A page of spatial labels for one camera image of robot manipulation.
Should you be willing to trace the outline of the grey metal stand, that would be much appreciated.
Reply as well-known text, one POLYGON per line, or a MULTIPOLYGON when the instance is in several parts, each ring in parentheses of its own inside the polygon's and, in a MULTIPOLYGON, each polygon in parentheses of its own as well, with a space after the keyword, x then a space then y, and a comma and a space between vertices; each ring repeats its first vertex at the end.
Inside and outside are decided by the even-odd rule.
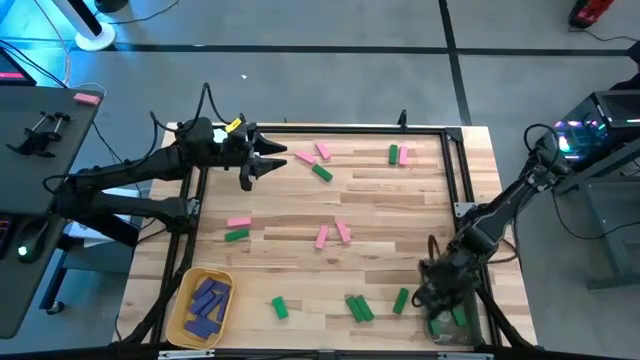
POLYGON ((589 280, 590 291, 640 285, 640 139, 625 144, 553 190, 553 199, 575 200, 592 222, 588 234, 565 225, 572 236, 600 244, 609 274, 589 280))

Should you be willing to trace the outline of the white printed paper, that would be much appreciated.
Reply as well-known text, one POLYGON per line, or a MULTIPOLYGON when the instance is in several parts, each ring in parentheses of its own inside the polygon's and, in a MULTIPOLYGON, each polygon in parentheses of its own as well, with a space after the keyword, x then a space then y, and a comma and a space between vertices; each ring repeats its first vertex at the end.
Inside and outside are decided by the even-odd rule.
MULTIPOLYGON (((140 198, 140 192, 136 189, 111 188, 103 190, 103 193, 109 195, 140 198)), ((68 235, 73 238, 83 239, 85 248, 113 241, 112 238, 109 238, 104 234, 77 222, 71 223, 68 235)))

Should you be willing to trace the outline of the black computer mouse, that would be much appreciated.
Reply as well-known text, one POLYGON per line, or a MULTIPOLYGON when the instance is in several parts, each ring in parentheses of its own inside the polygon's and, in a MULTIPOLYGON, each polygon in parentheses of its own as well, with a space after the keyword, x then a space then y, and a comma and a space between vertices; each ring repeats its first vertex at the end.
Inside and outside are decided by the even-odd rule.
POLYGON ((36 218, 26 221, 17 231, 19 242, 17 260, 20 263, 33 263, 43 252, 48 228, 48 220, 36 218))

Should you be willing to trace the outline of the black desk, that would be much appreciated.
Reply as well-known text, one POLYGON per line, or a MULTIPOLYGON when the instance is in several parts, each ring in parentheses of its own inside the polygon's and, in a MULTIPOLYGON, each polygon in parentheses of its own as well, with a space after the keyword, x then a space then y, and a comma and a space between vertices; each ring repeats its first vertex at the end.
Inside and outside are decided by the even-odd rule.
POLYGON ((54 195, 42 181, 68 173, 97 115, 99 106, 78 102, 78 90, 0 86, 0 215, 15 221, 13 238, 0 257, 0 339, 14 337, 31 305, 34 294, 55 251, 66 221, 50 213, 54 195), (64 113, 72 118, 60 127, 62 139, 48 146, 53 158, 21 155, 10 146, 19 146, 24 130, 35 125, 42 112, 64 113), (46 226, 41 251, 31 263, 19 260, 22 237, 18 229, 36 220, 46 226))

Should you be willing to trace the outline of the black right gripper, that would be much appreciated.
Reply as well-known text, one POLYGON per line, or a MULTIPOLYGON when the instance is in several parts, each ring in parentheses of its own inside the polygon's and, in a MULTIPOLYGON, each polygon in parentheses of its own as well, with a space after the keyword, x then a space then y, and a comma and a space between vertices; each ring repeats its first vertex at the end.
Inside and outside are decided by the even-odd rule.
POLYGON ((482 260, 482 257, 460 249, 443 254, 430 249, 427 257, 419 261, 422 282, 413 294, 413 306, 423 307, 428 320, 451 311, 476 285, 475 272, 482 260))

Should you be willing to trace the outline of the clear plastic bin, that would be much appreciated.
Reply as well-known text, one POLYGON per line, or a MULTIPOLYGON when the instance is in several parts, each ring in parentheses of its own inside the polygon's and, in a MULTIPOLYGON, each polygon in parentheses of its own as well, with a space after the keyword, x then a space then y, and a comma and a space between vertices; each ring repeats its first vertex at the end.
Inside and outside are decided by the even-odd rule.
POLYGON ((453 290, 452 296, 438 296, 429 285, 425 295, 417 296, 415 303, 419 303, 425 315, 425 334, 437 345, 442 346, 470 346, 474 347, 484 342, 481 317, 478 310, 473 281, 465 279, 453 290), (452 310, 463 306, 466 315, 466 326, 459 327, 454 321, 452 310), (437 319, 441 323, 441 334, 433 336, 429 331, 428 321, 437 319))

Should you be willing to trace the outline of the black bar clamp tool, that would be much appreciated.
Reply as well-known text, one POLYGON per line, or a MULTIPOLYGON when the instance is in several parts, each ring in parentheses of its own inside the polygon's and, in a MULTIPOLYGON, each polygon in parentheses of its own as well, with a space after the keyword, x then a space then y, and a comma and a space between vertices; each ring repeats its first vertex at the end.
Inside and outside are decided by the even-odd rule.
POLYGON ((63 123, 72 122, 73 118, 70 115, 62 112, 49 114, 45 111, 41 111, 40 116, 41 119, 33 127, 24 129, 24 135, 26 136, 26 139, 19 146, 7 144, 6 147, 15 153, 25 156, 36 155, 44 158, 55 157, 55 154, 48 151, 47 147, 51 142, 61 141, 62 135, 59 133, 61 125, 63 123), (46 121, 53 121, 55 123, 54 129, 52 131, 38 132, 38 129, 46 121))

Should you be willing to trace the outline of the yellow plastic bin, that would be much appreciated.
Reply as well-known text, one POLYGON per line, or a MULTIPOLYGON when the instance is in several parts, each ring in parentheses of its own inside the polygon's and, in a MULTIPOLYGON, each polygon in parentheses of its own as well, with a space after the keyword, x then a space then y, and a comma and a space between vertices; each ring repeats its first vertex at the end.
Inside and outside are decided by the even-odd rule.
POLYGON ((224 334, 226 316, 228 315, 231 308, 233 292, 233 278, 229 273, 203 267, 194 267, 188 270, 184 274, 184 277, 181 281, 177 298, 171 312, 171 316, 169 317, 166 325, 165 333, 167 340, 173 345, 194 350, 205 350, 214 348, 224 334), (215 281, 223 282, 230 285, 231 291, 229 293, 229 303, 226 309, 224 321, 222 323, 216 321, 219 304, 207 316, 210 320, 215 321, 216 323, 219 323, 221 325, 219 333, 210 333, 209 338, 207 340, 204 340, 187 332, 184 329, 184 325, 187 321, 195 321, 198 316, 201 316, 200 313, 192 314, 189 311, 189 308, 195 301, 192 298, 193 293, 206 278, 211 278, 215 281))

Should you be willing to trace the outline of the white tower fan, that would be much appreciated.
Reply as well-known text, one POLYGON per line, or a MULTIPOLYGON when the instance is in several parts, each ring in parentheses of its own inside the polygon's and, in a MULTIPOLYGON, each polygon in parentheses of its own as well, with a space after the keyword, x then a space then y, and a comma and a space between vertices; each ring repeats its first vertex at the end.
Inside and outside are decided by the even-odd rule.
POLYGON ((83 0, 52 0, 76 30, 75 43, 84 51, 96 52, 111 46, 116 33, 111 24, 100 22, 83 0))

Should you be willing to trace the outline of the backlit keyboard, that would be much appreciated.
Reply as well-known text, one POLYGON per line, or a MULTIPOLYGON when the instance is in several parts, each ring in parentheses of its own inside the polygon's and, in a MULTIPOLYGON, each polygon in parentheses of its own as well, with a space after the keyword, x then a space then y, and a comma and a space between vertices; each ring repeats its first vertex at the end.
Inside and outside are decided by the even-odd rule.
POLYGON ((8 246, 12 221, 11 216, 0 215, 0 252, 8 246))

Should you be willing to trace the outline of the red device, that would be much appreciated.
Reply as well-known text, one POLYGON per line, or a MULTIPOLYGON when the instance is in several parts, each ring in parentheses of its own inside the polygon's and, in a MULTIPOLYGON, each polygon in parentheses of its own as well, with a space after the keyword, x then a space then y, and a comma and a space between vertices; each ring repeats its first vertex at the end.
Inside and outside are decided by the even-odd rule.
POLYGON ((577 0, 569 17, 570 26, 586 29, 595 24, 615 0, 577 0))

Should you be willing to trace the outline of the grey desk foot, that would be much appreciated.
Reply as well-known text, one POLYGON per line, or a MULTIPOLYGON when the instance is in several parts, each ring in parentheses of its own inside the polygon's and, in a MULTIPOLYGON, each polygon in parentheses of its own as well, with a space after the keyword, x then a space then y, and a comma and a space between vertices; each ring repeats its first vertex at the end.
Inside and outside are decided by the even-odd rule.
POLYGON ((125 274, 129 272, 134 253, 132 247, 120 242, 107 241, 85 247, 83 239, 67 235, 62 237, 57 249, 61 254, 53 261, 54 271, 39 303, 39 309, 47 315, 57 314, 65 308, 56 297, 69 270, 125 274))

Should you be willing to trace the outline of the black monitor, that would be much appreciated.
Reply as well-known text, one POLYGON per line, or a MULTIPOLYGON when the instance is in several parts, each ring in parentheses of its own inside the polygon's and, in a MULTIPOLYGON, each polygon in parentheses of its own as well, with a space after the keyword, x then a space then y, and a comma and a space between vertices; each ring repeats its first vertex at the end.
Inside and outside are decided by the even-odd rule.
POLYGON ((0 47, 0 86, 35 86, 37 82, 0 47))

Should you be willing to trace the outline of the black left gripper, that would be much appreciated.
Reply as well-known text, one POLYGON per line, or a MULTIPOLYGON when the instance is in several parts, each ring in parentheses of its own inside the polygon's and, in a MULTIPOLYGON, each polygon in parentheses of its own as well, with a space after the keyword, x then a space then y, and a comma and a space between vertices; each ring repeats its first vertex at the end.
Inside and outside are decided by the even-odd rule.
POLYGON ((241 125, 228 133, 222 144, 222 167, 225 171, 232 167, 240 169, 240 187, 244 191, 252 190, 251 176, 259 179, 287 164, 284 159, 255 157, 254 143, 255 151, 260 154, 277 154, 288 150, 285 145, 271 141, 262 134, 255 136, 256 130, 254 123, 241 125))

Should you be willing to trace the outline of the silver metal bracket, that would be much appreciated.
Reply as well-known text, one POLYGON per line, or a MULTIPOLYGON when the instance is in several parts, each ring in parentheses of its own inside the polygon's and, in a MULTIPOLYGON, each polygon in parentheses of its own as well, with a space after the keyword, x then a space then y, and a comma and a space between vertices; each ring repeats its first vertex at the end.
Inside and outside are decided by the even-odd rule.
POLYGON ((214 358, 213 350, 167 350, 158 353, 158 360, 200 360, 214 358))

